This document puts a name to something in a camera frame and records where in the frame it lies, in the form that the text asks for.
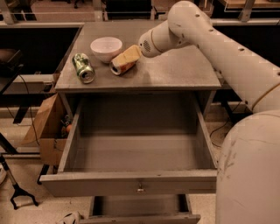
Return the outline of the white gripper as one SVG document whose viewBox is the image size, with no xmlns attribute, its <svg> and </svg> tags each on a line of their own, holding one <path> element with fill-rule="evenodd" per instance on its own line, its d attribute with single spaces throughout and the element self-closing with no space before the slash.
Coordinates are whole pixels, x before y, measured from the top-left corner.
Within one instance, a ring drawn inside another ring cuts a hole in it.
<svg viewBox="0 0 280 224">
<path fill-rule="evenodd" d="M 138 40 L 138 45 L 132 45 L 116 57 L 125 58 L 129 62 L 135 61 L 136 64 L 142 55 L 147 58 L 154 58 L 172 49 L 185 46 L 189 46 L 189 43 L 184 38 L 179 38 L 173 34 L 168 22 L 164 21 L 144 33 Z"/>
</svg>

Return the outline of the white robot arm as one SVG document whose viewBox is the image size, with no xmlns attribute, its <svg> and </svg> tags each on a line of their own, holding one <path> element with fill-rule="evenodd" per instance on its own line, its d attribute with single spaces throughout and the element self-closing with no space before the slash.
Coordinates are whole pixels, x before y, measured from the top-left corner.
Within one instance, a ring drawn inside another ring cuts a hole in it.
<svg viewBox="0 0 280 224">
<path fill-rule="evenodd" d="M 280 224 L 280 68 L 215 30 L 194 3 L 175 3 L 165 22 L 112 60 L 127 71 L 141 57 L 197 46 L 252 114 L 224 139 L 217 168 L 216 224 Z"/>
</svg>

